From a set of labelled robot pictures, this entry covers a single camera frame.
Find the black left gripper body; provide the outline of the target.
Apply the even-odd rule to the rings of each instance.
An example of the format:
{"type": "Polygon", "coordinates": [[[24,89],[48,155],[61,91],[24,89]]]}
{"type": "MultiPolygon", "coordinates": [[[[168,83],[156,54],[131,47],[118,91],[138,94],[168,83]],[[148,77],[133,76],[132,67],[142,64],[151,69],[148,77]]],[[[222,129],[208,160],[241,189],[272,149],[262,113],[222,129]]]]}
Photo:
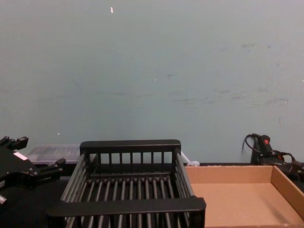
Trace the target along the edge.
{"type": "Polygon", "coordinates": [[[38,169],[25,155],[0,148],[0,190],[13,186],[31,188],[37,182],[38,169]]]}

